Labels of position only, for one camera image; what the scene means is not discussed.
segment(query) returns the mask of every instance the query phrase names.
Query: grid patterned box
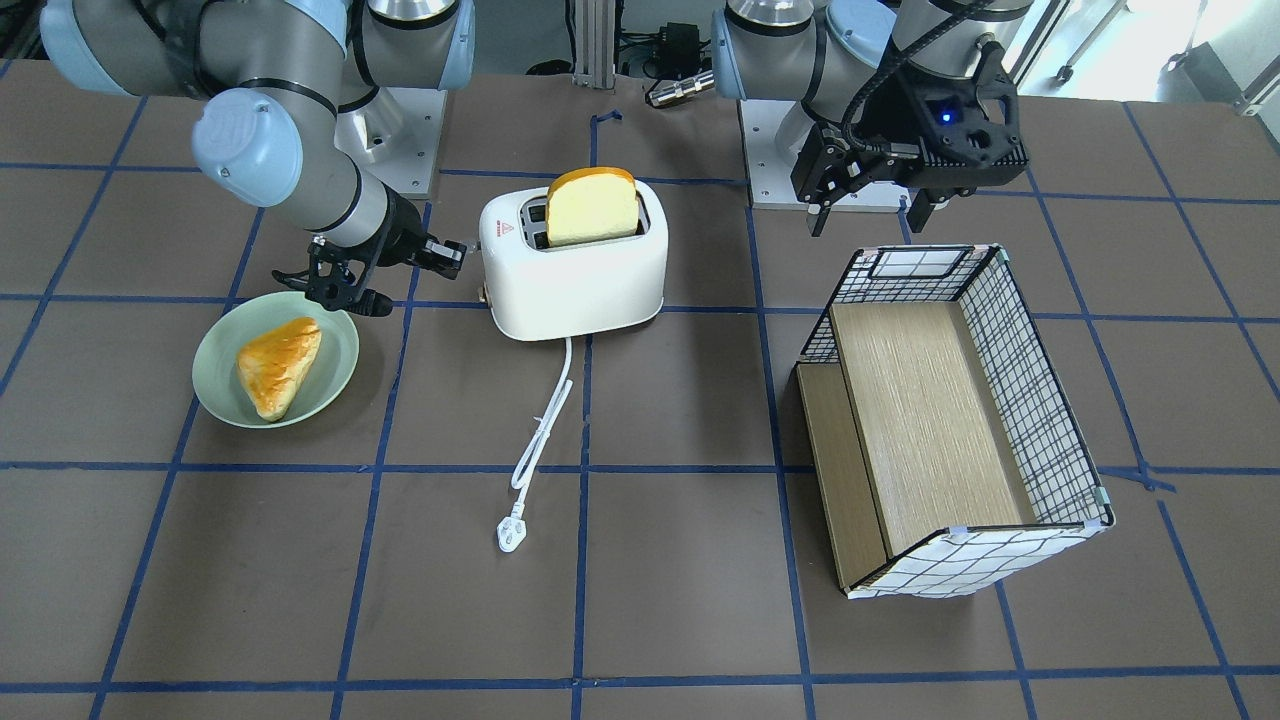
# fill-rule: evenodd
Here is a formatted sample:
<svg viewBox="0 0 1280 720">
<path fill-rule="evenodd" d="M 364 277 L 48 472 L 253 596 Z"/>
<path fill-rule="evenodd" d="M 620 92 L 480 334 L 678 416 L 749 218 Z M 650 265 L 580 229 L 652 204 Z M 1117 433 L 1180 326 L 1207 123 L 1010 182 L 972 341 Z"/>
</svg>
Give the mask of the grid patterned box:
<svg viewBox="0 0 1280 720">
<path fill-rule="evenodd" d="M 936 245 L 859 250 L 809 336 L 800 363 L 838 363 L 831 307 L 851 302 L 960 305 L 1036 521 L 940 528 L 841 588 L 850 598 L 970 594 L 1115 524 L 1106 489 L 1004 249 Z"/>
</svg>

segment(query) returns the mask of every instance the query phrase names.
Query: green plate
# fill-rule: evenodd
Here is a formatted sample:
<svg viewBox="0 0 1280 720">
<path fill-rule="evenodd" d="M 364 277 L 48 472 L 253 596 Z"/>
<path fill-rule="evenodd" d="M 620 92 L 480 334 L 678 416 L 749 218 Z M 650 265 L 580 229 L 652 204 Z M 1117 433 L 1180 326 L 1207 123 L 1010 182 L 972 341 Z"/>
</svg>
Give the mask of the green plate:
<svg viewBox="0 0 1280 720">
<path fill-rule="evenodd" d="M 259 418 L 236 375 L 236 354 L 248 341 L 294 318 L 311 316 L 320 325 L 320 350 L 311 372 L 284 418 L 274 423 Z M 333 402 L 347 387 L 360 356 L 356 324 L 343 311 L 329 313 L 301 292 L 275 292 L 255 297 L 223 315 L 196 348 L 191 382 L 209 414 L 241 428 L 283 428 L 301 423 Z"/>
</svg>

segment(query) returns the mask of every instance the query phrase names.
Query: bread slice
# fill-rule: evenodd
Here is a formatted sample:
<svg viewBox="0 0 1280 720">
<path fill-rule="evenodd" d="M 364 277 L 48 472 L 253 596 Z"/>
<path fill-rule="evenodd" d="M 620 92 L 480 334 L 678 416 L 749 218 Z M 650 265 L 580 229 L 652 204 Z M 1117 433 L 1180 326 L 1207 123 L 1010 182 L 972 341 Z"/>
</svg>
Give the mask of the bread slice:
<svg viewBox="0 0 1280 720">
<path fill-rule="evenodd" d="M 582 168 L 547 191 L 547 245 L 559 247 L 636 233 L 636 179 L 621 168 Z"/>
<path fill-rule="evenodd" d="M 236 354 L 236 374 L 259 416 L 284 416 L 320 351 L 320 325 L 297 318 L 244 343 Z"/>
</svg>

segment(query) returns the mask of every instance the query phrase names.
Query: wooden board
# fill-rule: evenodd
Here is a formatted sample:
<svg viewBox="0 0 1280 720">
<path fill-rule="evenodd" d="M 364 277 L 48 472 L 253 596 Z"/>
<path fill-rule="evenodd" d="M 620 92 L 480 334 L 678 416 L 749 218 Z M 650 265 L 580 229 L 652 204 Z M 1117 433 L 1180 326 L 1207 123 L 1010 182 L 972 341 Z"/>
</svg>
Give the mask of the wooden board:
<svg viewBox="0 0 1280 720">
<path fill-rule="evenodd" d="M 840 365 L 800 364 L 796 377 L 836 555 L 836 578 L 841 588 L 849 588 L 888 561 L 867 460 Z"/>
<path fill-rule="evenodd" d="M 1034 521 L 959 305 L 831 309 L 891 556 L 952 525 Z"/>
</svg>

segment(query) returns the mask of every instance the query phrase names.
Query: tiled surface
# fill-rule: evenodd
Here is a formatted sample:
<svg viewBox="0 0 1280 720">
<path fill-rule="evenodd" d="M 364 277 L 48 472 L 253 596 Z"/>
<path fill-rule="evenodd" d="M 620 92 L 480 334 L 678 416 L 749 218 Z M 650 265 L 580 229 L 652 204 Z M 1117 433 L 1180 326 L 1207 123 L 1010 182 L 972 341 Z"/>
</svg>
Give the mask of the tiled surface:
<svg viewBox="0 0 1280 720">
<path fill-rule="evenodd" d="M 451 96 L 436 234 L 474 242 L 489 199 L 588 164 L 593 140 L 671 215 L 667 311 L 575 341 L 530 534 L 504 555 L 563 347 L 494 328 L 476 258 L 452 283 L 380 269 L 410 302 L 357 319 L 356 375 L 308 421 L 188 413 L 201 336 L 229 293 L 300 269 L 306 233 L 192 172 L 198 104 L 13 64 L 0 717 L 1276 714 L 1280 199 L 1253 120 L 1024 101 L 1043 195 L 1023 178 L 957 200 L 910 240 L 1009 250 L 1119 524 L 969 598 L 850 602 L 791 365 L 899 218 L 809 238 L 800 214 L 749 211 L 732 104 L 654 111 L 639 90 L 477 76 Z M 1165 489 L 1117 477 L 1142 473 Z"/>
</svg>

